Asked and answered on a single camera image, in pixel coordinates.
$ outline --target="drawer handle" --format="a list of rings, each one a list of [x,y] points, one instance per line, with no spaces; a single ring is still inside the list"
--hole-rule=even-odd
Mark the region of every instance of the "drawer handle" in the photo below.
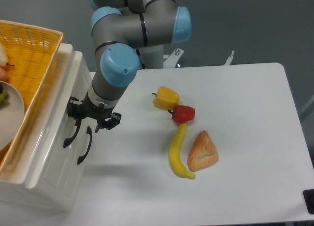
[[[72,137],[67,138],[66,140],[64,140],[63,143],[63,148],[66,148],[67,146],[69,146],[74,139],[77,137],[78,133],[79,133],[79,128],[80,128],[80,124],[82,123],[82,119],[77,119],[75,122],[75,126],[77,127],[77,129],[75,130],[75,133],[73,134]]]
[[[86,132],[87,132],[87,134],[90,135],[90,140],[89,140],[89,144],[88,144],[86,153],[78,158],[78,165],[85,160],[85,158],[87,157],[87,154],[89,153],[90,146],[92,145],[92,140],[93,140],[92,129],[88,126]]]

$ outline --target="white plate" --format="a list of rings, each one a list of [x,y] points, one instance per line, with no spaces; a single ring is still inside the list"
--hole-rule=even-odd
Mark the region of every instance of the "white plate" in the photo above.
[[[8,92],[9,105],[0,105],[0,150],[8,145],[18,131],[24,118],[22,96],[12,85],[0,82]]]

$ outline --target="black object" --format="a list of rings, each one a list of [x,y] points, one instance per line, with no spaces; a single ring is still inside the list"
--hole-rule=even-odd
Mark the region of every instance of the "black object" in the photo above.
[[[139,19],[141,20],[143,40],[144,40],[144,47],[148,47],[146,25],[145,25],[144,16],[143,16],[142,13],[139,13]]]
[[[97,107],[90,101],[88,95],[86,95],[81,102],[75,97],[70,97],[67,104],[67,113],[68,117],[76,120],[86,117],[97,120],[95,129],[95,133],[97,133],[99,129],[110,130],[120,123],[121,114],[112,113],[113,108],[106,109],[102,103]]]
[[[147,69],[146,66],[145,66],[145,64],[142,62],[142,59],[141,59],[141,57],[140,57],[140,56],[141,56],[141,53],[139,52],[139,49],[136,49],[136,53],[137,53],[137,55],[138,55],[139,60],[141,61],[142,69],[143,69],[143,70]]]
[[[99,46],[95,49],[95,54],[96,54],[96,52],[97,52],[100,48],[102,48],[102,47],[104,47],[104,46],[107,46],[107,45],[116,44],[116,43],[121,43],[121,42],[118,42],[118,41],[108,41],[108,42],[102,43],[101,45],[99,45]]]
[[[314,189],[304,190],[303,196],[308,212],[314,214]]]
[[[88,126],[86,132],[87,132],[87,134],[90,135],[90,140],[89,140],[89,144],[88,144],[86,153],[78,158],[78,165],[85,160],[85,158],[87,157],[87,155],[89,153],[90,147],[92,145],[92,140],[93,140],[92,129]]]
[[[78,133],[79,133],[79,128],[80,128],[80,124],[82,123],[82,119],[77,119],[75,122],[75,126],[77,127],[77,129],[75,130],[74,134],[72,137],[67,138],[66,140],[64,140],[63,143],[63,148],[66,148],[67,146],[69,146],[74,139],[77,137]]]

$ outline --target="white drawer unit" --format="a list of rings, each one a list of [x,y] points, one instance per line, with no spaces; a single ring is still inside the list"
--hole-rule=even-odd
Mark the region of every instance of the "white drawer unit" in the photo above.
[[[52,66],[34,118],[0,174],[0,199],[71,210],[87,162],[78,164],[78,158],[90,144],[87,127],[93,133],[96,122],[82,120],[76,138],[64,148],[65,139],[76,130],[76,121],[67,116],[66,107],[71,96],[85,97],[91,76],[82,53],[69,44],[60,45]]]

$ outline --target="blue joint cap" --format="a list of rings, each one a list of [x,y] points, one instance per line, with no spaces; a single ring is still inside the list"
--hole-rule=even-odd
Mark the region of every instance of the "blue joint cap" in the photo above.
[[[101,7],[98,10],[96,10],[92,15],[92,24],[91,24],[92,32],[93,32],[93,28],[94,28],[95,24],[97,24],[97,22],[101,18],[103,18],[107,15],[111,15],[111,14],[118,14],[118,15],[122,16],[122,13],[117,8],[113,8],[110,6]]]
[[[90,6],[92,7],[92,9],[94,11],[96,11],[99,7],[97,7],[97,5],[95,4],[94,0],[88,0],[89,1],[89,4]]]
[[[103,77],[115,87],[128,86],[135,78],[139,67],[138,55],[133,48],[122,43],[109,46],[100,60]]]
[[[192,34],[191,16],[186,7],[178,7],[171,44],[186,41]]]

